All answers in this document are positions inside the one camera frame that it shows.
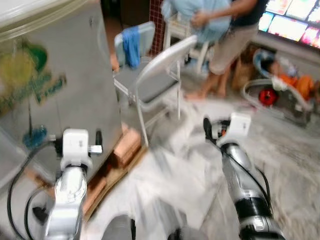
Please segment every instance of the person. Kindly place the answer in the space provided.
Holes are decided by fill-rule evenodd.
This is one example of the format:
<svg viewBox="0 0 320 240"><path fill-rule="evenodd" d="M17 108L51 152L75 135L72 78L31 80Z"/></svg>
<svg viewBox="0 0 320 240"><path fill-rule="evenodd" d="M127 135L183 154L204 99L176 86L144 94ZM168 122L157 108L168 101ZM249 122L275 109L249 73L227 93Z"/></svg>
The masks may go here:
<svg viewBox="0 0 320 240"><path fill-rule="evenodd" d="M226 16L232 16L233 20L226 36L214 47L213 58L209 63L210 71L205 83L199 90L186 94L185 99L203 100L216 84L218 84L216 94L222 98L226 97L230 66L258 33L258 22L266 10L268 1L232 0L229 8L215 12L198 11L192 17L191 24L196 28Z"/></svg>
<svg viewBox="0 0 320 240"><path fill-rule="evenodd" d="M311 76L302 75L300 77L292 77L285 73L280 63L275 59L267 59L261 61L261 68L268 71L274 76L280 78L286 84L294 87L308 101L314 97L316 103L320 103L320 82L314 82Z"/></svg>

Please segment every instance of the blue towel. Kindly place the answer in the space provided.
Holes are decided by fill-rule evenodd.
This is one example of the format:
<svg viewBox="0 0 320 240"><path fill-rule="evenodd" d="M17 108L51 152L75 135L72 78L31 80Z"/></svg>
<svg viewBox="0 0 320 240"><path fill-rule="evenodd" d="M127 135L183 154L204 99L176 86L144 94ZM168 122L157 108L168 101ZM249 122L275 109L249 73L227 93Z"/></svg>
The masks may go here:
<svg viewBox="0 0 320 240"><path fill-rule="evenodd" d="M122 32L123 49L126 63L133 69L140 65L140 34L137 26L126 28Z"/></svg>
<svg viewBox="0 0 320 240"><path fill-rule="evenodd" d="M164 0L161 6L161 13L165 21L176 14L182 15L182 22L189 23L192 16L197 11L218 11L230 6L231 0ZM221 17L210 21L208 25L201 29L193 29L192 33L198 36L198 42L209 41L214 43L218 41L228 30L231 17Z"/></svg>

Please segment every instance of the man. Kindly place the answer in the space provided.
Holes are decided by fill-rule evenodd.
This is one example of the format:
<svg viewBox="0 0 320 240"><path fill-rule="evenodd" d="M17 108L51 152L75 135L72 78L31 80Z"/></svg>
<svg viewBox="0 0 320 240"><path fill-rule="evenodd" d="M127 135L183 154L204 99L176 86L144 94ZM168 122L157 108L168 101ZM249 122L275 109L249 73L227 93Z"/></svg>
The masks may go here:
<svg viewBox="0 0 320 240"><path fill-rule="evenodd" d="M209 64L210 73L200 90L186 94L187 100L205 99L212 87L218 83L216 94L224 98L230 74L230 65L246 48L258 32L260 17L269 0L232 0L229 8L215 12L197 12L191 24L200 28L214 19L232 16L230 29L226 36L214 47L213 58Z"/></svg>

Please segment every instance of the gray chair seat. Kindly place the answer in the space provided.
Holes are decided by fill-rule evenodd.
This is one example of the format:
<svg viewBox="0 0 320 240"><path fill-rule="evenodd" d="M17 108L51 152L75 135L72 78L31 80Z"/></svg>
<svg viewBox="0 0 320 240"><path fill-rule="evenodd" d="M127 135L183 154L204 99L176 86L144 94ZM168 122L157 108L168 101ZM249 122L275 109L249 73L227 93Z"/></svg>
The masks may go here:
<svg viewBox="0 0 320 240"><path fill-rule="evenodd" d="M123 85L128 91L134 91L132 88L140 72L145 68L148 62L142 62L137 69L132 69L125 65L121 71L114 76L114 78ZM174 85L178 85L179 81L168 75L166 71L161 72L151 79L146 80L138 87L138 95L140 101L148 104L155 100L166 91L170 90Z"/></svg>

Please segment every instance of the khaki shorts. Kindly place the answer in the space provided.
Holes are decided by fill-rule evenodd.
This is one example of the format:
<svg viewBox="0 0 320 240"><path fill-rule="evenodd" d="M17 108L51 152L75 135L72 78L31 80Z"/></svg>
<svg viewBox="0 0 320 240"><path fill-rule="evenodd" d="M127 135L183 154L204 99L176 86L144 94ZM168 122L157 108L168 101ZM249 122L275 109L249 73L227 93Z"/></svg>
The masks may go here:
<svg viewBox="0 0 320 240"><path fill-rule="evenodd" d="M257 33L257 24L230 29L214 46L213 57L209 64L210 71L216 75L224 74Z"/></svg>

